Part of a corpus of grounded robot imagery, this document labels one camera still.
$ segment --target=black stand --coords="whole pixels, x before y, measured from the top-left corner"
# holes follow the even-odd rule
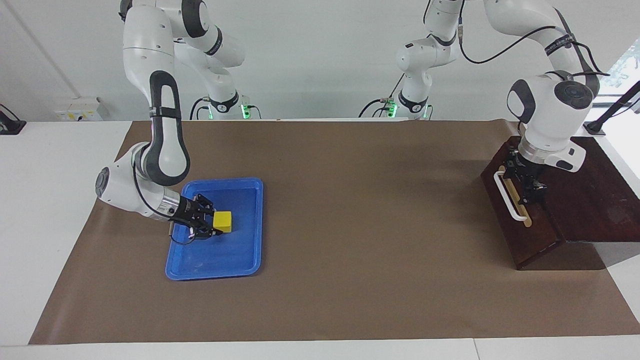
[[[6,130],[0,130],[0,135],[18,135],[27,122],[22,120],[11,120],[0,111],[0,124],[6,128]]]
[[[611,117],[613,117],[618,112],[618,110],[622,109],[622,107],[624,107],[624,105],[628,103],[629,100],[633,99],[633,97],[636,96],[636,94],[638,94],[639,92],[640,81],[638,81],[634,86],[631,86],[631,89],[629,89],[629,91],[626,92],[625,95],[622,95],[622,97],[620,97],[620,99],[618,99],[615,104],[611,105],[607,112],[602,114],[602,116],[598,120],[585,122],[584,128],[587,129],[587,132],[591,135],[606,135],[605,132],[602,131],[602,126],[604,125],[604,123],[607,122],[607,120],[611,119]]]

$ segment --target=blue tray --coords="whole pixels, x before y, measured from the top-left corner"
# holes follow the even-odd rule
[[[182,196],[201,193],[219,211],[232,212],[232,232],[189,245],[169,248],[166,275],[171,280],[214,279],[254,274],[262,255],[262,194],[260,179],[200,180],[188,183]],[[173,238],[187,242],[189,229],[176,224]]]

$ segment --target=brown paper mat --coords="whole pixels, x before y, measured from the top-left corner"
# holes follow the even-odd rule
[[[173,282],[168,225],[97,202],[31,344],[640,334],[607,271],[514,270],[479,179],[512,133],[188,122],[189,181],[264,181],[262,268]]]

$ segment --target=wall socket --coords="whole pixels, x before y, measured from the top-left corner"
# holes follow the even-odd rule
[[[96,97],[59,99],[55,113],[60,121],[103,121],[109,115]]]

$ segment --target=cable connector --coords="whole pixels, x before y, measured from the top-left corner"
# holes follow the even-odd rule
[[[462,36],[464,34],[464,27],[462,26],[462,18],[458,22],[458,41],[462,44]]]
[[[385,104],[384,107],[382,107],[382,112],[386,111],[387,117],[391,117],[391,118],[396,117],[398,105],[396,104],[394,98],[387,97],[382,100],[383,100],[382,103]]]
[[[245,119],[249,119],[251,117],[251,109],[256,109],[258,110],[258,116],[260,117],[260,119],[262,119],[262,112],[260,111],[260,108],[257,107],[256,105],[251,105],[251,104],[247,104],[247,105],[243,105],[243,109],[245,109],[245,111],[247,112],[245,114]]]

